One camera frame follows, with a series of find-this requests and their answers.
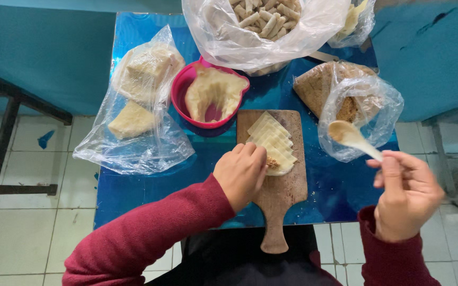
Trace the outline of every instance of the pink bowl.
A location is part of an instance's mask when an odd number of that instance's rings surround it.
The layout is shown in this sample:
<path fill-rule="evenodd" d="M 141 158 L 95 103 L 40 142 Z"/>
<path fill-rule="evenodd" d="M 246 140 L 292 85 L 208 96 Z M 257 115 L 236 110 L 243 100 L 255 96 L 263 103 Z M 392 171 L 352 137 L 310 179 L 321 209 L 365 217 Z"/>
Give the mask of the pink bowl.
<path fill-rule="evenodd" d="M 190 118 L 190 113 L 188 112 L 187 106 L 185 104 L 185 94 L 187 93 L 187 89 L 190 87 L 190 85 L 193 83 L 194 79 L 197 76 L 197 73 L 195 72 L 195 68 L 193 66 L 197 62 L 200 62 L 203 66 L 207 68 L 216 68 L 223 72 L 237 75 L 240 78 L 244 78 L 247 81 L 247 87 L 244 90 L 242 90 L 241 92 L 241 98 L 240 98 L 240 102 L 238 103 L 238 107 L 236 108 L 236 110 L 234 110 L 234 112 L 230 116 L 228 116 L 224 120 L 220 120 L 220 121 L 213 122 L 213 123 L 203 123 L 203 122 L 195 121 L 192 118 Z M 227 123 L 227 121 L 229 121 L 229 119 L 231 119 L 236 114 L 236 112 L 238 112 L 238 109 L 241 105 L 241 101 L 243 100 L 243 95 L 247 92 L 249 88 L 250 88 L 250 82 L 248 81 L 248 78 L 242 75 L 239 75 L 238 73 L 236 73 L 234 70 L 230 68 L 215 66 L 205 61 L 201 56 L 198 61 L 192 62 L 191 64 L 187 65 L 178 73 L 178 75 L 176 75 L 176 78 L 173 81 L 173 87 L 171 88 L 171 99 L 173 101 L 174 107 L 176 108 L 178 113 L 181 115 L 181 117 L 183 117 L 185 120 L 187 120 L 188 122 L 190 122 L 191 124 L 197 127 L 201 127 L 204 129 L 214 129 L 214 128 L 218 128 L 224 125 L 225 123 Z M 206 111 L 206 114 L 207 114 L 206 116 L 208 118 L 210 116 L 212 118 L 215 118 L 217 115 L 215 113 L 216 113 L 215 110 L 210 110 L 210 108 L 208 108 L 208 110 Z"/>

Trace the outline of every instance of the right hand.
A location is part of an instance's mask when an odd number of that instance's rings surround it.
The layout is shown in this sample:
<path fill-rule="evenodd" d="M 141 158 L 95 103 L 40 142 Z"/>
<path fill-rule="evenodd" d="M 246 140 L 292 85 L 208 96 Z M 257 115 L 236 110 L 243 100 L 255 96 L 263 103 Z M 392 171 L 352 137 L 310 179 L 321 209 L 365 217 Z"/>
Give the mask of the right hand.
<path fill-rule="evenodd" d="M 249 142 L 225 153 L 215 165 L 213 176 L 234 212 L 238 212 L 260 191 L 267 170 L 266 149 Z"/>
<path fill-rule="evenodd" d="M 367 165 L 382 168 L 374 186 L 385 188 L 374 211 L 376 236 L 386 242 L 409 239 L 441 204 L 444 191 L 424 161 L 403 152 L 383 151 L 383 162 Z"/>

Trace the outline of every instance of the blue wall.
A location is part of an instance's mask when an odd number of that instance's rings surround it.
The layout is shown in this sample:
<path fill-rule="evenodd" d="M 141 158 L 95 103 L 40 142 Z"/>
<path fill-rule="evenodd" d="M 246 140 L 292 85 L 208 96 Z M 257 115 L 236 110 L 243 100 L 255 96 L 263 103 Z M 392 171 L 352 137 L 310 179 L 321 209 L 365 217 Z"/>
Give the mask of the blue wall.
<path fill-rule="evenodd" d="M 404 97 L 400 120 L 458 107 L 458 3 L 384 8 L 371 35 L 380 76 Z"/>
<path fill-rule="evenodd" d="M 73 114 L 96 114 L 107 90 L 115 19 L 0 6 L 0 77 Z"/>

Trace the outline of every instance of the maroon knit sleeve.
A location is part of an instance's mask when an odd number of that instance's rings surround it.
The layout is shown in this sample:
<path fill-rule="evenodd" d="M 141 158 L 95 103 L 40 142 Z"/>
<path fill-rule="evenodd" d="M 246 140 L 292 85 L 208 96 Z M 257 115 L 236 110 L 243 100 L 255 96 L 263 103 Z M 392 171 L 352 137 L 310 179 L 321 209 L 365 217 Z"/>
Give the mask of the maroon knit sleeve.
<path fill-rule="evenodd" d="M 174 243 L 233 216 L 211 174 L 203 183 L 142 205 L 93 231 L 65 261 L 63 285 L 142 285 L 146 266 Z"/>
<path fill-rule="evenodd" d="M 398 243 L 387 243 L 374 235 L 375 208 L 365 207 L 358 213 L 366 260 L 361 269 L 365 286 L 441 286 L 423 262 L 420 234 Z"/>

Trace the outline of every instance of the blue tabletop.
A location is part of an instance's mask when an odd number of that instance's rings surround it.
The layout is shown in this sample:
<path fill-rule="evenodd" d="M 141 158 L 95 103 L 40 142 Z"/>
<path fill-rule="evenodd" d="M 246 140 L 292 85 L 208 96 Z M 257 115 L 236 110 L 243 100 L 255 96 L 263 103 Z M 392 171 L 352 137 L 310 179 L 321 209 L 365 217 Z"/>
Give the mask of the blue tabletop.
<path fill-rule="evenodd" d="M 116 18 L 113 66 L 128 50 L 148 42 L 166 24 L 170 25 L 175 44 L 185 62 L 189 64 L 198 60 L 200 53 L 182 15 L 124 12 L 118 13 Z M 363 53 L 357 48 L 332 50 L 325 45 L 320 51 L 357 64 L 377 67 L 372 47 Z M 368 156 L 342 163 L 328 156 L 319 145 L 317 118 L 292 89 L 294 77 L 319 63 L 310 58 L 295 59 L 276 73 L 249 77 L 251 88 L 240 107 L 297 110 L 301 115 L 309 197 L 289 209 L 284 225 L 354 221 L 358 210 L 376 204 L 383 192 L 372 186 L 376 171 L 366 167 Z M 236 145 L 236 117 L 217 130 L 203 130 L 183 120 L 172 105 L 169 113 L 186 132 L 196 153 L 185 162 L 154 175 L 120 175 L 102 167 L 95 228 L 139 205 L 155 202 L 191 184 L 202 182 L 213 171 L 218 159 Z M 395 132 L 380 150 L 398 150 Z M 252 226 L 264 226 L 263 215 L 254 204 L 226 221 L 221 228 Z"/>

